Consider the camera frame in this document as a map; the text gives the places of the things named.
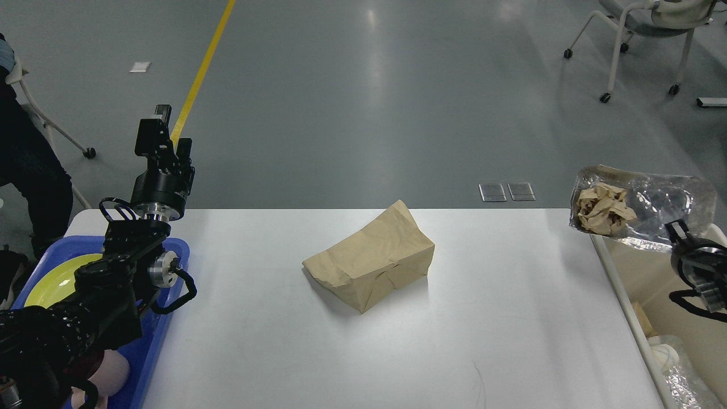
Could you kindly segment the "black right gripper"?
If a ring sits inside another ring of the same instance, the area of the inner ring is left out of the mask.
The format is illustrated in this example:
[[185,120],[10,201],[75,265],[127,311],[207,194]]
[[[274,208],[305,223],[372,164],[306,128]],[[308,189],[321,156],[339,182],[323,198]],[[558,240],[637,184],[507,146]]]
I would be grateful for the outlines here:
[[685,220],[665,223],[672,246],[671,264],[688,285],[687,296],[725,296],[725,246],[693,239]]

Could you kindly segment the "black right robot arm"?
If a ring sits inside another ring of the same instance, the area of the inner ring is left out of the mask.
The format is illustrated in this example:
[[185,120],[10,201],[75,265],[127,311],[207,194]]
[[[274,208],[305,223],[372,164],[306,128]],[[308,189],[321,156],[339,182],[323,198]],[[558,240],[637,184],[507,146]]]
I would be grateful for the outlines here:
[[672,291],[670,301],[690,314],[725,323],[725,246],[692,235],[683,219],[666,223],[665,230],[672,245],[672,269],[689,287]]

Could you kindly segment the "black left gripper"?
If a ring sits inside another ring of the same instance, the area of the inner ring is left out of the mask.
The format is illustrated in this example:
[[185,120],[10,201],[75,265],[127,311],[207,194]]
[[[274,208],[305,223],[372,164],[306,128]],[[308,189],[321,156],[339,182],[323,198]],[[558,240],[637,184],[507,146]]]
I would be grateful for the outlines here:
[[[170,105],[158,105],[151,117],[139,122],[135,155],[146,158],[147,171],[135,179],[130,205],[144,218],[162,221],[183,218],[193,186],[193,140],[179,138],[175,156],[169,133],[171,113]],[[178,161],[180,176],[175,176]]]

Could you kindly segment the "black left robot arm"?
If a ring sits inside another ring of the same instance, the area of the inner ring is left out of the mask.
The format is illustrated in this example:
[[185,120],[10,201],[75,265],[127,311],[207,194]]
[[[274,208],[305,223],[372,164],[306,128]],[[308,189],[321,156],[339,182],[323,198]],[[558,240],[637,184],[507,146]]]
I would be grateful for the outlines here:
[[197,295],[180,257],[164,248],[171,222],[185,214],[195,176],[192,140],[173,142],[170,105],[140,121],[135,155],[147,168],[130,201],[107,197],[102,256],[74,273],[74,291],[49,307],[2,311],[2,376],[18,408],[60,408],[73,387],[93,408],[99,391],[73,367],[94,352],[117,349],[143,336],[148,312],[171,314]]

